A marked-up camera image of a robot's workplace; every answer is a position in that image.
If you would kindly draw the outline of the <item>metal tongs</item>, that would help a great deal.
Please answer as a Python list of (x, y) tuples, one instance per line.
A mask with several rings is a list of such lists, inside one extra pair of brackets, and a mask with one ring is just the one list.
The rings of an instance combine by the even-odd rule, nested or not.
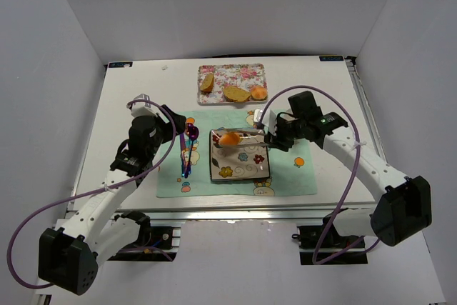
[[(221, 146), (219, 145), (220, 137), (226, 132), (237, 132), (241, 136), (241, 142), (237, 146)], [(260, 129), (214, 129), (211, 131), (211, 135), (217, 138), (217, 144), (220, 147), (247, 147), (247, 146), (268, 146), (266, 142), (267, 134)]]

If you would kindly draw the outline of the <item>orange glossy bread roll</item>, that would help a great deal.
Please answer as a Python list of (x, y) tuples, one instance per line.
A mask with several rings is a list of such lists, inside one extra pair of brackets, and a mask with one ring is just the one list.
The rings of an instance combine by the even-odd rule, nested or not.
[(241, 142), (241, 136), (237, 132), (226, 132), (219, 139), (221, 146), (237, 146)]

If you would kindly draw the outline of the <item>sliced bread piece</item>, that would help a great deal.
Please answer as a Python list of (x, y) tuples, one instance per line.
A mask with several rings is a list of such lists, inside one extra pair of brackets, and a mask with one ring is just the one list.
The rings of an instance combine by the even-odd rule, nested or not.
[(237, 86), (225, 86), (223, 89), (225, 100), (236, 103), (244, 103), (250, 100), (251, 93)]

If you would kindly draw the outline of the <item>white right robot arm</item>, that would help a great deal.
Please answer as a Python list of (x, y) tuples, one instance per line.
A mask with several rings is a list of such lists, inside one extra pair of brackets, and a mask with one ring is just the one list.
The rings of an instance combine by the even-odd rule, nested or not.
[(254, 117), (266, 132), (271, 148), (288, 151), (295, 141), (305, 139), (332, 155), (350, 170), (372, 195), (370, 209), (345, 209), (339, 202), (323, 220), (322, 239), (372, 236), (395, 246), (432, 223), (431, 186), (422, 177), (409, 177), (382, 159), (360, 140), (355, 122), (347, 112), (324, 114), (312, 89), (288, 98), (290, 112), (272, 114), (268, 108)]

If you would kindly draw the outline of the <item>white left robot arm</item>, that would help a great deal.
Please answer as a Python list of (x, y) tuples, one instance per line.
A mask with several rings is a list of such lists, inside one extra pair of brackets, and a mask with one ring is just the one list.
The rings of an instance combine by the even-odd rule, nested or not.
[(39, 239), (39, 278), (82, 295), (95, 281), (99, 268), (129, 244), (139, 244), (150, 218), (138, 211), (116, 215), (152, 168), (162, 144), (184, 133), (186, 117), (162, 106), (159, 113), (140, 104), (130, 105), (133, 120), (129, 137), (118, 147), (101, 193), (57, 229), (46, 229)]

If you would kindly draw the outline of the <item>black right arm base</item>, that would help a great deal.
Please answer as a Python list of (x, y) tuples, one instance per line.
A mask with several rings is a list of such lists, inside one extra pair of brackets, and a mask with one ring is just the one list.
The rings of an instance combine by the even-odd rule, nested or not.
[[(298, 244), (300, 264), (302, 266), (313, 265), (312, 256), (318, 239), (330, 219), (330, 216), (325, 216), (322, 223), (319, 225), (302, 225), (297, 227), (297, 233), (291, 236), (292, 241)], [(317, 259), (320, 261), (326, 259), (340, 250), (350, 246), (356, 242), (357, 236), (340, 236), (332, 226), (325, 236)], [(364, 241), (358, 242), (352, 249), (327, 261), (324, 265), (363, 265), (368, 263), (367, 254), (365, 252), (366, 245)]]

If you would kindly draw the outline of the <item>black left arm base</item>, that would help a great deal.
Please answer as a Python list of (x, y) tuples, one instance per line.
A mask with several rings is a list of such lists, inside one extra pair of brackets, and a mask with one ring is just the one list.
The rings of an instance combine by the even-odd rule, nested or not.
[(128, 219), (139, 226), (138, 238), (113, 255), (109, 261), (172, 262), (179, 247), (178, 227), (153, 225), (150, 217), (140, 211), (114, 216), (114, 223)]

